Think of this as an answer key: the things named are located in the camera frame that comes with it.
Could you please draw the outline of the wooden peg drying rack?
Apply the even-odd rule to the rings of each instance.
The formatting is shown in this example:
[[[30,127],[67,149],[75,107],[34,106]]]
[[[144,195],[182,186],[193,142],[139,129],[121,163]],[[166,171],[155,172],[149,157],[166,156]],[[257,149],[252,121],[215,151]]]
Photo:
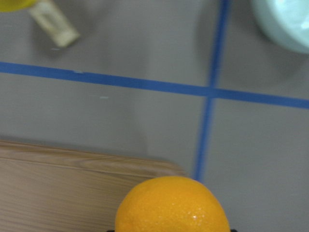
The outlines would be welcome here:
[[[81,36],[53,0],[39,0],[28,11],[57,47],[68,47]]]

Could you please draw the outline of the green bowl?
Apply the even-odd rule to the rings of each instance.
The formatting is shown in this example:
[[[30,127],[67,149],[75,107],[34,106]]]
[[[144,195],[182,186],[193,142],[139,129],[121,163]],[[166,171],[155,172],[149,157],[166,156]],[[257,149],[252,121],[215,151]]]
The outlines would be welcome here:
[[[256,22],[274,43],[293,52],[309,53],[307,0],[252,0]]]

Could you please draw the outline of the wooden cutting board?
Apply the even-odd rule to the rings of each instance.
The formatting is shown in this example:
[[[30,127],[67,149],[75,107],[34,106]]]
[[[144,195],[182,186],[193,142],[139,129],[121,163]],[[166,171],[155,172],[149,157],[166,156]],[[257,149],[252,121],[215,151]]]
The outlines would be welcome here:
[[[185,175],[160,160],[41,145],[0,143],[0,229],[3,232],[105,232],[136,184]]]

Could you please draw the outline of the orange fruit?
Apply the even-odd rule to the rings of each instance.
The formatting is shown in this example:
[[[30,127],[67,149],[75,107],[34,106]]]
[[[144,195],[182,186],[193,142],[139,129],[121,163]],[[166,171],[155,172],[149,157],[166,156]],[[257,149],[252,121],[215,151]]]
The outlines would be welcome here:
[[[117,232],[229,232],[212,192],[187,177],[164,176],[136,185],[117,209]]]

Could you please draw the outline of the yellow mug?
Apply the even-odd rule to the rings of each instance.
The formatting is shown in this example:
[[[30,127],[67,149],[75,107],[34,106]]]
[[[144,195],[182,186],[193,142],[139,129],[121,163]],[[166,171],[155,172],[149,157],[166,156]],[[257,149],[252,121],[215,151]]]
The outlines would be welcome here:
[[[31,7],[37,0],[0,0],[0,12],[14,12]]]

